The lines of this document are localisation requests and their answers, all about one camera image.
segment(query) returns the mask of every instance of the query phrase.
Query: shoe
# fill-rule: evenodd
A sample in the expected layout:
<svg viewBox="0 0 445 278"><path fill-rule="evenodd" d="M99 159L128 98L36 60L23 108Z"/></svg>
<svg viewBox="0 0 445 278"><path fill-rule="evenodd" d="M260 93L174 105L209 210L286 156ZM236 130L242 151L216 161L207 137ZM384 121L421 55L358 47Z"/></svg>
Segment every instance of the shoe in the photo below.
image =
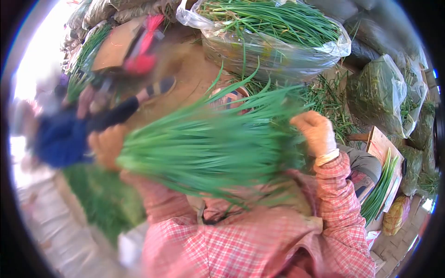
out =
<svg viewBox="0 0 445 278"><path fill-rule="evenodd" d="M176 86L176 78L174 76L166 77L159 82L146 87L147 94L150 99L144 102L144 105L153 103L160 96L166 96L173 91Z"/></svg>

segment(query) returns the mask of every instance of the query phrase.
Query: sack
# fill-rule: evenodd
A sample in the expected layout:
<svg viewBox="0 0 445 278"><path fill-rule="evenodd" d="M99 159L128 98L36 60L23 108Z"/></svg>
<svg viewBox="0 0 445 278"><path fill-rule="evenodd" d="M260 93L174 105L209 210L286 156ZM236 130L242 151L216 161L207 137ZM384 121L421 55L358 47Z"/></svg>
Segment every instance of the sack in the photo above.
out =
<svg viewBox="0 0 445 278"><path fill-rule="evenodd" d="M406 159L406 175L402 178L400 188L406 196L412 196L416 193L417 178L422 167L423 152L408 146L401 146L400 153Z"/></svg>
<svg viewBox="0 0 445 278"><path fill-rule="evenodd" d="M124 11L137 6L142 6L145 3L153 2L153 0L109 0L118 12Z"/></svg>
<svg viewBox="0 0 445 278"><path fill-rule="evenodd" d="M436 157L434 155L434 141L432 136L428 138L423 150L422 172L429 175L436 173Z"/></svg>
<svg viewBox="0 0 445 278"><path fill-rule="evenodd" d="M387 29L376 23L368 13L358 13L344 23L344 28L351 37L359 39L380 55L388 54L399 68L406 66L402 45Z"/></svg>
<svg viewBox="0 0 445 278"><path fill-rule="evenodd" d="M395 1L380 1L369 15L399 43L411 60L421 63L424 69L428 68L421 39L399 4Z"/></svg>
<svg viewBox="0 0 445 278"><path fill-rule="evenodd" d="M341 24L359 11L351 0L304 0L304 2Z"/></svg>
<svg viewBox="0 0 445 278"><path fill-rule="evenodd" d="M346 93L352 114L388 134L406 138L400 112L406 98L406 83L388 54L349 77Z"/></svg>
<svg viewBox="0 0 445 278"><path fill-rule="evenodd" d="M117 11L113 18L119 24L124 24L132 20L133 18L145 16L163 14L169 21L175 22L175 14L179 0L156 0L142 4L141 6L129 8L123 11Z"/></svg>
<svg viewBox="0 0 445 278"><path fill-rule="evenodd" d="M416 128L407 141L409 146L423 150L422 171L428 174L436 172L433 142L434 117L434 103L425 102L422 105Z"/></svg>
<svg viewBox="0 0 445 278"><path fill-rule="evenodd" d="M355 38L352 40L351 44L351 55L346 57L344 61L361 70L367 63L378 57L380 57L380 54L377 53L377 51Z"/></svg>
<svg viewBox="0 0 445 278"><path fill-rule="evenodd" d="M407 141L408 145L419 150L425 149L429 139L433 137L434 117L434 103L432 101L425 102L422 105L416 128L411 133L410 140Z"/></svg>
<svg viewBox="0 0 445 278"><path fill-rule="evenodd" d="M393 236L397 234L403 223L408 218L409 206L411 198L408 196L400 196L392 203L389 211L383 216L383 234Z"/></svg>
<svg viewBox="0 0 445 278"><path fill-rule="evenodd" d="M110 5L109 0L93 0L83 19L82 28L89 30L102 20L107 20L115 12L116 9Z"/></svg>
<svg viewBox="0 0 445 278"><path fill-rule="evenodd" d="M353 0L357 5L365 10L371 10L377 5L377 0Z"/></svg>
<svg viewBox="0 0 445 278"><path fill-rule="evenodd" d="M206 56L216 64L224 61L227 71L242 74L243 71L243 44L230 33L221 33L220 25L208 20L197 13L205 0L199 0L191 10L186 10L187 0L182 0L176 10L176 19L185 26L201 30L202 46ZM246 49L246 72L252 74L258 66L260 68L255 79L272 83L275 81L300 83L310 81L322 71L333 67L337 61L351 53L351 39L341 23L337 24L342 33L338 41L328 42L321 48L302 48L297 45L286 44L271 36L245 32L243 34Z"/></svg>
<svg viewBox="0 0 445 278"><path fill-rule="evenodd" d="M153 5L150 2L144 3L141 6L129 8L123 11L117 11L113 18L119 24L124 24L132 20L135 17L145 16L145 15L155 15L158 12L153 9Z"/></svg>
<svg viewBox="0 0 445 278"><path fill-rule="evenodd" d="M68 18L66 22L66 26L71 29L79 29L82 28L82 22L85 17L86 12L88 11L88 7L91 4L92 0L83 0L82 3L78 5L78 7L74 10L71 16Z"/></svg>

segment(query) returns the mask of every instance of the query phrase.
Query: hand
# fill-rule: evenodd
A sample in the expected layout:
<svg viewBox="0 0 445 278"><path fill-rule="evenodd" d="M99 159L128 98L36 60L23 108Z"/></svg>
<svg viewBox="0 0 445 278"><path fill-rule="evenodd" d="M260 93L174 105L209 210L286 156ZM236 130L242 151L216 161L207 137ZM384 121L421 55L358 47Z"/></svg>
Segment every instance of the hand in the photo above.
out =
<svg viewBox="0 0 445 278"><path fill-rule="evenodd" d="M127 133L128 130L123 125L111 126L102 133L92 132L88 136L88 145L96 154L96 162L109 170L121 170L115 160L121 153Z"/></svg>
<svg viewBox="0 0 445 278"><path fill-rule="evenodd" d="M77 118L84 119L89 111L89 106L94 99L94 88L91 85L87 85L79 96L79 107L77 108Z"/></svg>
<svg viewBox="0 0 445 278"><path fill-rule="evenodd" d="M321 116L315 111L309 111L295 116L290 121L291 125L296 126L301 133L306 137L310 150L315 154L315 157L324 164L337 155L332 155L330 160L327 155L337 150L337 143L335 141L335 134L332 128L332 123L326 117Z"/></svg>

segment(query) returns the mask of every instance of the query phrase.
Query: green onion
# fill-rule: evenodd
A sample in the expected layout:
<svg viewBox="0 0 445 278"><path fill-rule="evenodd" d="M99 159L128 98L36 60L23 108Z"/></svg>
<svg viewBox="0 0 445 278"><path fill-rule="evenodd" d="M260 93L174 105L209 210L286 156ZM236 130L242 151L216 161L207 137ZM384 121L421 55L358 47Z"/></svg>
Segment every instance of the green onion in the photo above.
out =
<svg viewBox="0 0 445 278"><path fill-rule="evenodd" d="M379 209L384 202L386 192L388 191L398 161L398 156L391 159L391 149L388 149L386 160L382 168L382 175L374 190L361 206L360 214L366 219L366 226L368 226L379 213Z"/></svg>
<svg viewBox="0 0 445 278"><path fill-rule="evenodd" d="M86 73L80 78L80 73L75 73L70 76L68 81L67 100L68 102L77 101L81 92L86 88L86 86L93 80L93 77L87 76Z"/></svg>
<svg viewBox="0 0 445 278"><path fill-rule="evenodd" d="M111 31L111 25L105 24L93 34L90 35L88 40L82 45L82 48L77 57L76 64L73 67L72 73L76 73L79 69L83 69L85 61L87 60L90 53L98 47L107 38L109 32Z"/></svg>
<svg viewBox="0 0 445 278"><path fill-rule="evenodd" d="M340 35L339 27L322 12L290 1L276 7L270 0L209 0L198 13L213 22L229 22L224 31L234 32L243 42L244 30L309 48L337 41Z"/></svg>
<svg viewBox="0 0 445 278"><path fill-rule="evenodd" d="M255 185L282 181L289 163L303 161L296 145L301 137L289 125L291 117L304 109L296 102L303 86L269 90L269 82L257 94L231 102L244 101L237 108L207 108L245 85L257 71L209 97L221 68L198 102L127 135L116 162L173 190L194 196L204 193L241 206L245 200L231 189L255 191ZM238 115L245 109L251 110Z"/></svg>

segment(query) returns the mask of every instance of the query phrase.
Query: cardboard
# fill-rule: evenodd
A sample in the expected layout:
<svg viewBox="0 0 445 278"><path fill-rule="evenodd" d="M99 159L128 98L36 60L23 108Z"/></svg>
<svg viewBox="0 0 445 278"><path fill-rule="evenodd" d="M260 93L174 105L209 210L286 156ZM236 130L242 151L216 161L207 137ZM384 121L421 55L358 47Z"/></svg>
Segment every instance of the cardboard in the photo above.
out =
<svg viewBox="0 0 445 278"><path fill-rule="evenodd" d="M141 35L141 27L147 16L134 18L114 28L104 40L91 67L92 71L120 67L128 53L134 48L133 42Z"/></svg>

